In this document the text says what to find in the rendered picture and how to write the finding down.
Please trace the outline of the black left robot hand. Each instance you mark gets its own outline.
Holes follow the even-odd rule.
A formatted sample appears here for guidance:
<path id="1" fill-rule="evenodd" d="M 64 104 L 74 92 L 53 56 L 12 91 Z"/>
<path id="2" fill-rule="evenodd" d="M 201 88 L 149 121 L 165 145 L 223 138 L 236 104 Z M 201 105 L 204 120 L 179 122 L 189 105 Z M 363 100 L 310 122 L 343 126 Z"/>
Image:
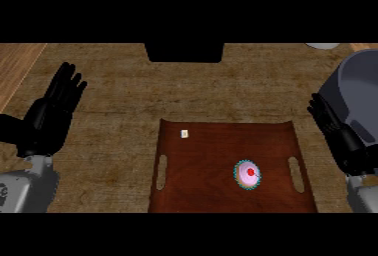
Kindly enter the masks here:
<path id="1" fill-rule="evenodd" d="M 16 146 L 18 157 L 52 156 L 62 149 L 86 87 L 75 65 L 64 62 L 24 119 L 0 114 L 0 142 Z"/>

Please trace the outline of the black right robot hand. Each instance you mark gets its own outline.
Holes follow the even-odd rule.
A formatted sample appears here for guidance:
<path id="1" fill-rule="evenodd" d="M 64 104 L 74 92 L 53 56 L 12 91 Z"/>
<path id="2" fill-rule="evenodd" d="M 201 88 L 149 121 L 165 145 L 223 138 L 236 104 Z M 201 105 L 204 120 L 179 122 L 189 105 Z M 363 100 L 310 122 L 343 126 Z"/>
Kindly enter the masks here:
<path id="1" fill-rule="evenodd" d="M 309 104 L 307 111 L 325 136 L 338 168 L 349 176 L 374 174 L 378 170 L 378 145 L 365 146 L 319 93 L 312 94 Z"/>

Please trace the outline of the grey metal pot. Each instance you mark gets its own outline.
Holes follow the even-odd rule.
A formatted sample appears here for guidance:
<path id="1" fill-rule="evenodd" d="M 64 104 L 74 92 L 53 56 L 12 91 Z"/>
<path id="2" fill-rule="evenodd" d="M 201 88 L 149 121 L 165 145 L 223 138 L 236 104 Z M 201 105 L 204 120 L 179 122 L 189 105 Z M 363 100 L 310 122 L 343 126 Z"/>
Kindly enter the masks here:
<path id="1" fill-rule="evenodd" d="M 319 94 L 363 144 L 378 144 L 378 50 L 360 50 L 346 57 Z"/>

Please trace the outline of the pink cupcake with cherry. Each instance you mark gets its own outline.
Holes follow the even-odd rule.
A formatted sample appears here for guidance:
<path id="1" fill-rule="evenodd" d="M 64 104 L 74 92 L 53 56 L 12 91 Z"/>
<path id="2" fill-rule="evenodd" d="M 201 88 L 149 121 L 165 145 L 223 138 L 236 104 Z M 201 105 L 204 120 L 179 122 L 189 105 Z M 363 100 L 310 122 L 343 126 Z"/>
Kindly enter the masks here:
<path id="1" fill-rule="evenodd" d="M 239 160 L 235 164 L 233 179 L 245 190 L 254 190 L 260 186 L 263 175 L 258 166 L 251 160 Z"/>

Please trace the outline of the brown wooden tray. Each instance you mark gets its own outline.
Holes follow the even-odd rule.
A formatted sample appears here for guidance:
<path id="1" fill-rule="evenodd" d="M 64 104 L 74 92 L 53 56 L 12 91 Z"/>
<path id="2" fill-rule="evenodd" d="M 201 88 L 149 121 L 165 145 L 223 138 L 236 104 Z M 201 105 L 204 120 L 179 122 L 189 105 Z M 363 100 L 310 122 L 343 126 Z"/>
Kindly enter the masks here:
<path id="1" fill-rule="evenodd" d="M 180 137 L 180 131 L 189 137 Z M 167 158 L 165 184 L 151 189 L 152 212 L 318 211 L 312 188 L 297 191 L 289 160 L 301 158 L 294 124 L 160 122 L 157 155 Z M 251 160 L 263 179 L 245 190 L 233 166 Z"/>

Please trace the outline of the pale grey round object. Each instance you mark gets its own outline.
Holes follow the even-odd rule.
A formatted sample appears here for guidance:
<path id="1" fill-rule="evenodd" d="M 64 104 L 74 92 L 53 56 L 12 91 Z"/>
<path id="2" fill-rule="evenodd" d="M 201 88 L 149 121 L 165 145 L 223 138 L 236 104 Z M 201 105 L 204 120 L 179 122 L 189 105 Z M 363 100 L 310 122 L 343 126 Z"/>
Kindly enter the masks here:
<path id="1" fill-rule="evenodd" d="M 315 49 L 331 50 L 340 46 L 340 43 L 306 43 Z"/>

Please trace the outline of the black rectangular appliance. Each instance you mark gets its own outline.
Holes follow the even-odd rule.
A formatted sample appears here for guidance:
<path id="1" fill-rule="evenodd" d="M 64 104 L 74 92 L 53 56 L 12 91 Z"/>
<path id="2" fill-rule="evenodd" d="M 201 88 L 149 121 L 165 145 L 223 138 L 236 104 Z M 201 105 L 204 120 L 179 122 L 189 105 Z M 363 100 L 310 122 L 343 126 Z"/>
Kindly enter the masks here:
<path id="1" fill-rule="evenodd" d="M 223 43 L 146 43 L 145 49 L 152 62 L 219 63 Z"/>

